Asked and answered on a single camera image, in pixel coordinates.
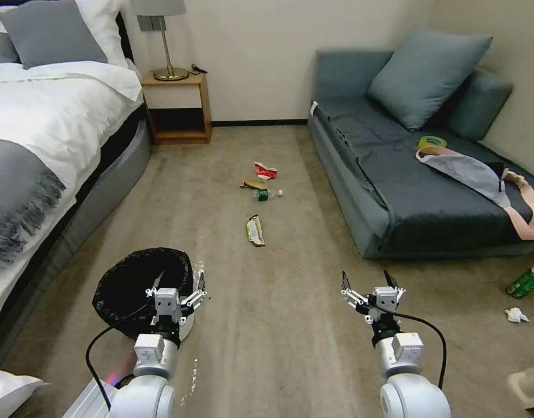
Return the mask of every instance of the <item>white duvet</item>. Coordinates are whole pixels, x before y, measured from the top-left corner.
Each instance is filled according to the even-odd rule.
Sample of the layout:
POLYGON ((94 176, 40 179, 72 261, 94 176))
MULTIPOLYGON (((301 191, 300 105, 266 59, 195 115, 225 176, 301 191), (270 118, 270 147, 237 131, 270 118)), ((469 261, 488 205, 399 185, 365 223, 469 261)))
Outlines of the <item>white duvet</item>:
POLYGON ((66 186, 44 227, 0 276, 0 310, 34 251, 99 164, 101 145, 141 103, 141 84, 132 70, 96 62, 29 70, 0 64, 0 139, 33 152, 66 186))

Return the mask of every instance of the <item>gray blanket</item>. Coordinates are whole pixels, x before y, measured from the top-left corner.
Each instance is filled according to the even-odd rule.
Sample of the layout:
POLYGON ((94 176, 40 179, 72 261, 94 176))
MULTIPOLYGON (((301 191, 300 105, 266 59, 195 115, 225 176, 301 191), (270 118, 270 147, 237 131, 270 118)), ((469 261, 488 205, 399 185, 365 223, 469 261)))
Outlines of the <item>gray blanket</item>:
POLYGON ((0 140, 0 273, 41 228, 64 189, 30 151, 0 140))
MULTIPOLYGON (((470 250, 520 242, 505 211, 419 163, 415 153, 421 136, 440 136, 455 151, 485 163, 505 162, 534 187, 534 177, 521 167, 442 129, 410 133, 368 99, 320 100, 318 109, 343 160, 389 212, 382 251, 470 250)), ((531 211, 518 188, 509 183, 507 194, 528 221, 531 211)))

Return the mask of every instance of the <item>sofa armrest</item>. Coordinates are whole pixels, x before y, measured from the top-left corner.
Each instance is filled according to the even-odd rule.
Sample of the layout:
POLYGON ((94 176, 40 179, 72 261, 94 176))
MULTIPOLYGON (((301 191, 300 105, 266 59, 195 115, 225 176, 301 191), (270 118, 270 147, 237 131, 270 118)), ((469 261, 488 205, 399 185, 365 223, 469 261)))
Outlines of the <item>sofa armrest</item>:
POLYGON ((445 128, 470 140, 483 140, 513 84, 483 70, 474 72, 443 106, 445 128))
POLYGON ((367 49, 317 50, 312 99, 363 96, 392 54, 367 49))

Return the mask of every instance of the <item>pink strap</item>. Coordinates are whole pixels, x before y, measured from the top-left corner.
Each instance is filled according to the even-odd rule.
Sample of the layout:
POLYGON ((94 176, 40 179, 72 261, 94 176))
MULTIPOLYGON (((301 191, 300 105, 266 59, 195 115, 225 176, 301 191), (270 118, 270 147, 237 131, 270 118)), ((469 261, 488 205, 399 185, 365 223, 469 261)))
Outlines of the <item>pink strap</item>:
POLYGON ((523 176, 512 171, 507 172, 505 180, 515 183, 518 186, 521 191, 522 199, 532 210, 532 219, 530 219, 530 223, 527 224, 521 214, 511 206, 504 208, 505 212, 507 212, 509 218, 511 218, 511 223, 522 240, 534 240, 534 189, 532 189, 532 186, 528 184, 523 176))
MULTIPOLYGON (((416 158, 421 161, 422 156, 421 153, 424 154, 433 154, 433 155, 439 155, 439 156, 459 156, 458 152, 455 152, 453 150, 450 150, 448 148, 440 147, 440 146, 427 146, 423 147, 422 149, 419 149, 416 153, 416 158)), ((507 175, 504 177, 504 180, 510 181, 511 183, 515 183, 519 190, 521 191, 521 196, 524 202, 530 207, 532 210, 532 219, 530 220, 530 223, 526 223, 524 218, 521 216, 520 213, 518 213, 515 208, 512 206, 503 208, 505 212, 507 212, 507 215, 509 215, 509 218, 511 219, 511 223, 515 227, 515 230, 517 231, 518 236, 521 240, 534 240, 534 189, 532 186, 525 180, 525 178, 521 175, 518 175, 517 173, 513 171, 508 171, 507 175)))

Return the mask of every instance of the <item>sofa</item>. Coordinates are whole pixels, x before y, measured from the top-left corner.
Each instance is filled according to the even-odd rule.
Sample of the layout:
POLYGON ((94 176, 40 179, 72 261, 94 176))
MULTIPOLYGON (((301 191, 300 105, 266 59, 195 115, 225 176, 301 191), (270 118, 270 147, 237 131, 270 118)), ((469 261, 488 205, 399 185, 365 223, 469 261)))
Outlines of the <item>sofa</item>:
MULTIPOLYGON (((502 209, 415 158, 420 138, 434 135, 458 152, 505 164, 534 187, 530 173, 479 143, 511 83, 476 69, 422 129, 410 132, 366 94, 391 56, 392 51, 324 49, 315 57, 308 127, 361 256, 530 253, 534 241, 520 241, 502 209)), ((517 190, 508 192, 528 221, 532 214, 517 190)))

